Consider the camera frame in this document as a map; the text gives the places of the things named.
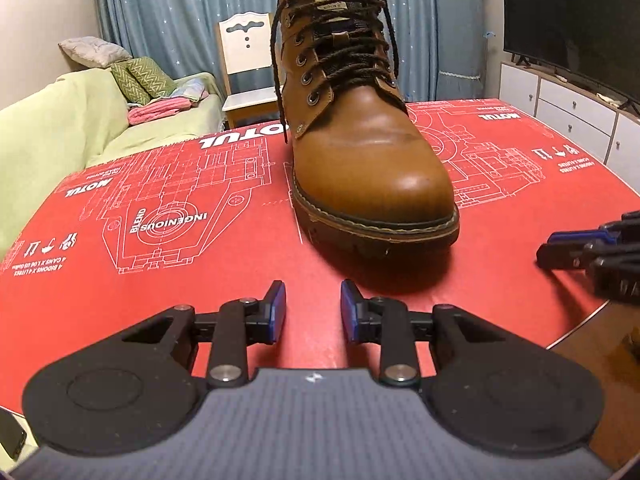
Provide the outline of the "brown leather boot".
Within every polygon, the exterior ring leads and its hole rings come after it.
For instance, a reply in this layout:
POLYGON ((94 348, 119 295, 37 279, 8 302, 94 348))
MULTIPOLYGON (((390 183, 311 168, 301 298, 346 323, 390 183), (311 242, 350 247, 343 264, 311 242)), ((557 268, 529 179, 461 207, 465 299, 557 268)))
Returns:
POLYGON ((292 202, 312 242, 387 255, 457 240, 454 187, 407 105, 352 88, 291 144, 292 202))

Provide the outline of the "dark brown shoelace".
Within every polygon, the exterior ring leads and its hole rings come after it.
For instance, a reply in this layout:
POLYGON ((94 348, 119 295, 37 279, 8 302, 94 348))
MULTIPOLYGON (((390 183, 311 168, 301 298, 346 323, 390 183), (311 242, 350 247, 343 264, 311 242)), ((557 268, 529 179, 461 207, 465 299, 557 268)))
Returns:
POLYGON ((270 54, 280 122, 294 139, 352 88, 406 109, 387 0, 277 0, 270 54))

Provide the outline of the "white tv cabinet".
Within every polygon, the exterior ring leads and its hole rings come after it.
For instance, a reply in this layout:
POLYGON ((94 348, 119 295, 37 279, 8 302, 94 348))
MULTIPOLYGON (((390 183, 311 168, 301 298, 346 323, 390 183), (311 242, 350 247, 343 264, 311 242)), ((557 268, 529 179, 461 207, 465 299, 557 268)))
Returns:
POLYGON ((639 112, 616 107, 560 77, 503 62, 499 99, 536 117, 639 187, 639 112))

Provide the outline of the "red printed cardboard sheet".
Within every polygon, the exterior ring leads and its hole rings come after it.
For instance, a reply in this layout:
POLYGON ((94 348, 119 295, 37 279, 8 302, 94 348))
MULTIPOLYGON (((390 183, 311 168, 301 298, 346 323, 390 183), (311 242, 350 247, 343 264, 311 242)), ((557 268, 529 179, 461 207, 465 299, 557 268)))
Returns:
POLYGON ((596 158, 497 100, 413 103, 461 214, 448 252, 376 258, 307 235, 293 211, 277 122, 128 156, 65 179, 1 265, 1 404, 21 407, 41 367, 176 304, 216 310, 286 286, 277 347, 255 366, 373 364, 345 347, 340 285, 416 310, 456 304, 542 346, 600 307, 580 275, 542 272, 555 231, 594 229, 639 206, 596 158))

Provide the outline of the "black television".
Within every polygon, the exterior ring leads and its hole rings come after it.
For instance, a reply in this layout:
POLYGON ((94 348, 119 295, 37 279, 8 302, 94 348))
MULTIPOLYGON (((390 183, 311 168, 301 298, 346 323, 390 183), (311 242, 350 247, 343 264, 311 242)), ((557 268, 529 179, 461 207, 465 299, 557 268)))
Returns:
POLYGON ((639 0, 503 0, 503 50, 639 101, 639 0))

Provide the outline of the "blue covered standing appliance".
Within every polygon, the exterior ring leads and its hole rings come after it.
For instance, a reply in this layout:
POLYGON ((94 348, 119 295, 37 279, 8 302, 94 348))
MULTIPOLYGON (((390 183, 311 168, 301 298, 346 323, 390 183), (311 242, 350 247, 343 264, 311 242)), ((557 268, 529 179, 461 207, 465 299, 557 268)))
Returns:
POLYGON ((486 39, 483 0, 435 0, 436 99, 478 99, 484 94, 486 39))

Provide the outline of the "pink folded cloth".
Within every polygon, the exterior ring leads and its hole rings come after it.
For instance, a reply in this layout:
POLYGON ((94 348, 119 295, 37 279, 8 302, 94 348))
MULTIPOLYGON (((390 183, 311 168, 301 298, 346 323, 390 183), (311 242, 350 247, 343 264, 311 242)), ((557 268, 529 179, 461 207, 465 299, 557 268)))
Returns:
POLYGON ((191 100, 182 96, 158 99, 146 105, 130 108, 127 118, 130 126, 137 126, 145 122, 175 116, 184 110, 190 110, 192 105, 191 100))

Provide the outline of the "green covered sofa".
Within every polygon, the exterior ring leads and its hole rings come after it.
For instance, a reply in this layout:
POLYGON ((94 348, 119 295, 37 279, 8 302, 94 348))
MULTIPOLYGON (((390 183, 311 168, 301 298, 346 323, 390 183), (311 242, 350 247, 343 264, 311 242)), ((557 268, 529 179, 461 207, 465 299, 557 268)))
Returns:
POLYGON ((65 74, 1 111, 1 252, 64 178, 88 167, 215 133, 224 125, 224 92, 213 75, 190 110, 132 126, 127 101, 109 70, 65 74))

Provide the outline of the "green patterned cushion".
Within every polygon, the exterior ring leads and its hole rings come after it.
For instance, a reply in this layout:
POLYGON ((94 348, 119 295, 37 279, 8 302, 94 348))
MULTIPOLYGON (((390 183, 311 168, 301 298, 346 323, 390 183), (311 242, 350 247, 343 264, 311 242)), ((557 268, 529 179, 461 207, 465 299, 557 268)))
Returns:
POLYGON ((127 62, 118 62, 111 66, 111 73, 118 88, 128 103, 146 105, 151 102, 151 96, 139 81, 128 70, 127 62))
POLYGON ((132 58, 127 63, 129 73, 149 93, 152 99, 166 98, 177 88, 173 81, 152 58, 132 58))

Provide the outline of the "light blue folded cloth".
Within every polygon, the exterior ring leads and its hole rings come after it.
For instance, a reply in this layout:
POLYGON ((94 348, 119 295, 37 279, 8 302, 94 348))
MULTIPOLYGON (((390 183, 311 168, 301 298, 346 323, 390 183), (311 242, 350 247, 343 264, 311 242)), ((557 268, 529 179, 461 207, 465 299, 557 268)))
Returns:
POLYGON ((171 92, 170 97, 171 99, 187 99, 192 103, 197 103, 208 97, 208 90, 202 78, 194 77, 178 84, 177 88, 171 92))

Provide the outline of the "grey pillow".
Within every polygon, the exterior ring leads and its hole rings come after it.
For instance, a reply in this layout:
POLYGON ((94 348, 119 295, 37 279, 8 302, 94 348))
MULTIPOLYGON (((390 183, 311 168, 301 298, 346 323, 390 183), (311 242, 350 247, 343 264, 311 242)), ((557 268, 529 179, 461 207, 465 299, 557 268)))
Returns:
POLYGON ((58 46, 72 61, 89 68, 107 68, 132 59, 132 55, 118 44, 93 36, 65 39, 58 46))

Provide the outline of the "white wooden chair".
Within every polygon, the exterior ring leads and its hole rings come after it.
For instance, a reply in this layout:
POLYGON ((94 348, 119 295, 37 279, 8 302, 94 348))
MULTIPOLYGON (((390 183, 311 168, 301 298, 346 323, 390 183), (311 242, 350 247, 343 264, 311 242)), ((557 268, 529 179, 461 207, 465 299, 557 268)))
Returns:
POLYGON ((273 84, 235 92, 230 80, 234 75, 276 67, 271 59, 271 14, 253 11, 233 14, 216 25, 215 34, 227 93, 222 111, 229 128, 234 129, 239 122, 276 114, 278 104, 273 84))

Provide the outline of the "blue curtain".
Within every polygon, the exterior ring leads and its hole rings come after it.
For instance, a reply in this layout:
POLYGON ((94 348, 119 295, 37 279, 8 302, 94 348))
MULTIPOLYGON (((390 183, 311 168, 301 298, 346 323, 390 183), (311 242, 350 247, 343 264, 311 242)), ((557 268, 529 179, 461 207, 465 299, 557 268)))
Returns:
MULTIPOLYGON (((399 48, 399 85, 407 101, 434 98, 435 0, 388 0, 399 48)), ((235 13, 271 13, 277 0, 96 0, 102 36, 169 75, 221 74, 218 22, 235 13)))

